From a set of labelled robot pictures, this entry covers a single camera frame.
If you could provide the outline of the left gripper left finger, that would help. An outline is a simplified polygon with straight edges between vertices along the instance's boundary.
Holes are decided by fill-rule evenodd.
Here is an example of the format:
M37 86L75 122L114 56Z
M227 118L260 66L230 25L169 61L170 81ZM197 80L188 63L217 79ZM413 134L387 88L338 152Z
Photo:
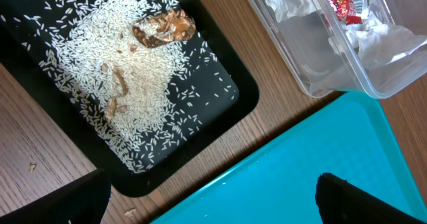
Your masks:
M1 217L2 223L100 223L111 196L109 175L97 169Z

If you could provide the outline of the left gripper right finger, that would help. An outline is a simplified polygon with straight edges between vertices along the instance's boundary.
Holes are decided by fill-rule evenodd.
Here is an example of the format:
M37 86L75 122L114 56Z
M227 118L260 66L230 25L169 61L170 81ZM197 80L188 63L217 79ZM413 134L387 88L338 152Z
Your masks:
M331 173L318 177L315 200L324 224L426 224Z

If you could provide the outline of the white napkin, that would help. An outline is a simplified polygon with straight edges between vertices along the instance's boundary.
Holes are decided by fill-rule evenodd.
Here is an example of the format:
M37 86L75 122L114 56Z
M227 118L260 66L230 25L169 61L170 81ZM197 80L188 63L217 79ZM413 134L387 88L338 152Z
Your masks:
M278 22L291 17L304 17L318 8L314 0L264 0ZM392 23L383 23L369 8L368 18L362 24L345 25L344 33L358 52L366 69L375 69L400 60L426 44L425 35L415 35L411 30Z

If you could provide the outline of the brown food scrap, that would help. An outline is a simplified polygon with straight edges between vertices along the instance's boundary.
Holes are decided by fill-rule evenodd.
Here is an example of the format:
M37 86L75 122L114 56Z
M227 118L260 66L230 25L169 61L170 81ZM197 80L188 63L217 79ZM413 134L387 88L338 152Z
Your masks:
M188 41L196 32L194 19L183 9L146 17L133 24L134 37L147 48L157 48L174 41Z

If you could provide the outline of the red snack wrapper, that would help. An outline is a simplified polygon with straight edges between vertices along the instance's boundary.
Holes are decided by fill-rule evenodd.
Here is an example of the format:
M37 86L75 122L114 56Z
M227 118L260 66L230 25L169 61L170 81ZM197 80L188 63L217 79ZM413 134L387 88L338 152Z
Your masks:
M328 0L338 20L345 25L362 24L369 15L368 0Z

